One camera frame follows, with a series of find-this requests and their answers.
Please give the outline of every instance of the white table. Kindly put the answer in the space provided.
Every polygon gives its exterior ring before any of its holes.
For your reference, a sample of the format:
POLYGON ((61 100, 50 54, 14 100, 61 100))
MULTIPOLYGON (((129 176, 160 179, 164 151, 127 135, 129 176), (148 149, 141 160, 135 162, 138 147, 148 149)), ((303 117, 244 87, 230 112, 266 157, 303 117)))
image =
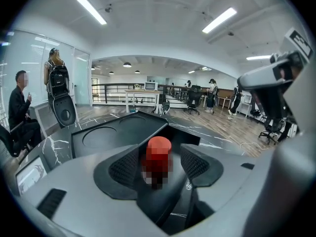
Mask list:
POLYGON ((240 112, 240 113, 243 113, 243 114, 246 114, 246 117, 248 117, 248 113, 249 113, 249 108, 250 108, 250 104, 247 104, 247 103, 245 103, 245 102, 240 102, 240 104, 239 104, 239 106, 238 106, 238 108, 237 108, 237 112, 240 112), (243 112, 241 112, 241 108, 242 108, 242 106, 243 105, 246 105, 246 106, 248 106, 248 109, 247 109, 247 113, 243 113, 243 112))
MULTIPOLYGON (((76 120, 77 120, 77 122, 79 122, 77 109, 76 109, 75 96, 71 95, 71 98, 72 98, 72 101, 73 101, 73 104, 74 104, 74 107, 75 107, 76 120)), ((54 126, 54 125, 56 125, 58 123, 53 111, 52 110, 49 111, 48 100, 39 101, 39 102, 32 102, 30 104, 29 109, 30 109, 30 116, 31 116, 31 118, 37 119, 37 121, 39 122, 39 126, 41 128, 41 131, 42 131, 43 135, 45 136, 45 138, 47 138, 48 136, 47 136, 46 130, 50 129, 52 126, 54 126), (47 113, 45 115, 46 120, 42 119, 41 116, 40 116, 40 113, 39 113, 39 110, 44 109, 44 108, 47 108, 47 113)))
MULTIPOLYGON (((204 96, 202 96, 202 97, 204 97, 204 104, 203 104, 203 108, 205 107, 205 103, 206 103, 206 99, 207 99, 207 96, 206 95, 204 95, 204 96)), ((225 106, 225 102, 226 102, 226 100, 229 100, 229 105, 231 104, 231 99, 229 99, 229 98, 224 98, 224 97, 218 97, 219 99, 224 99, 224 102, 223 102, 223 107, 222 107, 222 109, 224 108, 224 106, 225 106)))
POLYGON ((127 89, 125 91, 125 104, 126 104, 126 112, 129 113, 129 107, 128 107, 128 94, 131 93, 133 94, 133 104, 135 105, 135 94, 146 94, 146 95, 155 95, 156 97, 156 101, 155 101, 155 107, 156 107, 156 111, 155 113, 158 114, 158 110, 159 110, 159 95, 160 92, 159 91, 147 91, 147 90, 143 90, 143 89, 127 89))

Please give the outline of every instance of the monitor screen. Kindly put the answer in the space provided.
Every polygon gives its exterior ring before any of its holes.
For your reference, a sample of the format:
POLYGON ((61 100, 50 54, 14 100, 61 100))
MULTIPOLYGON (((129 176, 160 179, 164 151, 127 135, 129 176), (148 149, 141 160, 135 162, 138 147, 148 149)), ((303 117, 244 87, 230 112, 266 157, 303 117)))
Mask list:
POLYGON ((38 157, 16 175, 20 195, 47 175, 41 159, 38 157))
POLYGON ((154 82, 146 82, 145 90, 155 90, 156 84, 154 82))

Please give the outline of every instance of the person's hand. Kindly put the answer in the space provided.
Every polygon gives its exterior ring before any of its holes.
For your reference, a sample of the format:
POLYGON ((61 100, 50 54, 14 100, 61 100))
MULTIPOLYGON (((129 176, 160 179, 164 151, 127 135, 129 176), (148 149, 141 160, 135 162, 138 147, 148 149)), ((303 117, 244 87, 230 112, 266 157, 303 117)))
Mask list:
POLYGON ((28 95, 28 100, 31 102, 32 101, 32 95, 29 93, 28 95))

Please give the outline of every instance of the blonde hair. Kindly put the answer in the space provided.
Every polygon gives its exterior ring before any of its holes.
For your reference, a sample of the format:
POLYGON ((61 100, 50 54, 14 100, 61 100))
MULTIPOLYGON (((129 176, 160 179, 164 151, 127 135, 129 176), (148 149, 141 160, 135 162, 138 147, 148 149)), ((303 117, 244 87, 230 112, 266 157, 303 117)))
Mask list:
POLYGON ((55 64, 55 65, 57 65, 57 66, 62 66, 62 65, 64 65, 64 62, 60 59, 60 57, 59 57, 59 51, 58 50, 56 50, 55 52, 54 52, 54 54, 52 55, 52 57, 51 57, 51 60, 53 61, 53 63, 55 64))

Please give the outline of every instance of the wooden floor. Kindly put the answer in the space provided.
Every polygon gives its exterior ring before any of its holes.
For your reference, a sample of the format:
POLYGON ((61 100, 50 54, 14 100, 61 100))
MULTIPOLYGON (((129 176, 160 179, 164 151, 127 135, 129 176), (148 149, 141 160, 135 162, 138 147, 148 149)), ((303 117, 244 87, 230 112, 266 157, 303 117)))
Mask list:
MULTIPOLYGON (((138 108, 145 112, 151 112, 152 108, 138 108)), ((184 112, 180 109, 171 109, 168 113, 170 116, 182 118, 198 125, 203 125, 208 129, 218 132, 226 139, 236 142, 237 146, 244 150, 245 154, 251 157, 258 157, 264 150, 273 148, 273 144, 267 145, 266 138, 258 138, 260 132, 264 131, 262 123, 245 118, 242 114, 237 114, 233 120, 228 120, 229 114, 226 108, 215 108, 215 114, 204 112, 199 108, 200 115, 184 112)), ((125 113, 123 106, 93 106, 77 107, 80 120, 89 119, 109 113, 125 113)))

